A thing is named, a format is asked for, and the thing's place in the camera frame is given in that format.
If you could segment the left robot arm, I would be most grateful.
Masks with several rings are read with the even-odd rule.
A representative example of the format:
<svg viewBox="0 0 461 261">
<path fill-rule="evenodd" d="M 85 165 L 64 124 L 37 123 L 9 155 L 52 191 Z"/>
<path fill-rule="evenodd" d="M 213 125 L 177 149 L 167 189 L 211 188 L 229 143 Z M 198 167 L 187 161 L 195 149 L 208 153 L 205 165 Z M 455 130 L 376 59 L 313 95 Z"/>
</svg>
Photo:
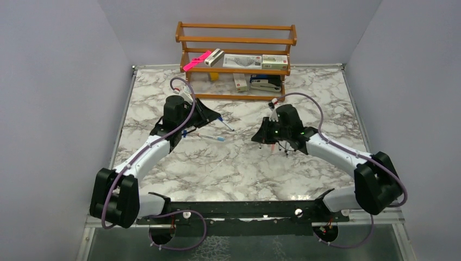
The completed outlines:
<svg viewBox="0 0 461 261">
<path fill-rule="evenodd" d="M 114 169 L 98 171 L 92 192 L 89 213 L 109 227 L 129 228 L 138 218 L 151 216 L 164 223 L 171 216 L 169 197 L 150 192 L 141 196 L 139 183 L 153 167 L 168 156 L 188 128 L 197 130 L 221 118 L 200 99 L 185 100 L 180 95 L 167 97 L 164 114 L 155 123 L 145 143 Z"/>
</svg>

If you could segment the light blue cap marker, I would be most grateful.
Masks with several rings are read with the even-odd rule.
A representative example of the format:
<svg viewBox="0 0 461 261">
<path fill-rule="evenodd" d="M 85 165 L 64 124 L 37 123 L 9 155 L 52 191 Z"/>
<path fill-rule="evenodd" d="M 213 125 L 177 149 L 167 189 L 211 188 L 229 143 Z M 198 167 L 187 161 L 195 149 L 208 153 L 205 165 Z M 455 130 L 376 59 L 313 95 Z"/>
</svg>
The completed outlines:
<svg viewBox="0 0 461 261">
<path fill-rule="evenodd" d="M 198 134 L 198 136 L 205 138 L 205 139 L 210 139 L 210 140 L 217 140 L 221 142 L 225 141 L 223 137 L 219 137 L 219 136 L 209 136 L 209 135 L 204 135 L 204 134 Z"/>
</svg>

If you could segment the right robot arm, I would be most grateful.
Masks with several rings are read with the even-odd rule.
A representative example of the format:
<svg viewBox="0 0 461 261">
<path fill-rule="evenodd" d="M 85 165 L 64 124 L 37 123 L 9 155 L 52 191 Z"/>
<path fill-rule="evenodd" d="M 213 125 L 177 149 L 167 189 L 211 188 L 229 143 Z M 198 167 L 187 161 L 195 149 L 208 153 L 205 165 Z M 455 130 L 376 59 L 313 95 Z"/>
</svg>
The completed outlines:
<svg viewBox="0 0 461 261">
<path fill-rule="evenodd" d="M 260 128 L 251 138 L 253 142 L 272 145 L 285 141 L 293 150 L 325 160 L 354 180 L 352 187 L 332 189 L 315 199 L 313 209 L 318 220 L 327 221 L 335 213 L 346 209 L 362 209 L 377 215 L 404 194 L 387 154 L 362 154 L 353 152 L 349 147 L 340 149 L 317 128 L 305 127 L 291 104 L 274 109 L 272 115 L 275 120 L 263 118 Z"/>
</svg>

